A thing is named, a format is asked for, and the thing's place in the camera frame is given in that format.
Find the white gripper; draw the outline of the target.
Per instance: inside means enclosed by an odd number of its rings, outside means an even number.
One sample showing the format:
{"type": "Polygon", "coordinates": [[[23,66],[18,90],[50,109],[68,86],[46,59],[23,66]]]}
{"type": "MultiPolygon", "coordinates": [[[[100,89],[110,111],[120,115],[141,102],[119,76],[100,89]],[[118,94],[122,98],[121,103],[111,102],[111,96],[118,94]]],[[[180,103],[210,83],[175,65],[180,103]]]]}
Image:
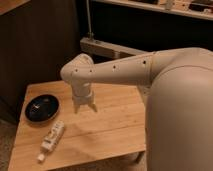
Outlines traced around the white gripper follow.
{"type": "Polygon", "coordinates": [[[77,95],[75,92],[72,92],[72,100],[75,114],[78,113],[80,105],[88,105],[94,112],[97,112],[97,106],[94,104],[94,93],[92,91],[87,95],[77,95]]]}

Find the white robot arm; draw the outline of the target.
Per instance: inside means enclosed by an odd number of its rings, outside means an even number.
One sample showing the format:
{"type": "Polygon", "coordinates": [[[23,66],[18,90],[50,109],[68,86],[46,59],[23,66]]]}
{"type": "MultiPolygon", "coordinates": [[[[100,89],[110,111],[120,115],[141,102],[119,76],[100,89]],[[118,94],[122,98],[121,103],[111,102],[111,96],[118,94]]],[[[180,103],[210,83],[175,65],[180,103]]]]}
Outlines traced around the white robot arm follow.
{"type": "Polygon", "coordinates": [[[99,64],[80,54],[60,75],[77,105],[93,101],[93,83],[148,87],[147,171],[213,171],[212,51],[161,50],[99,64]]]}

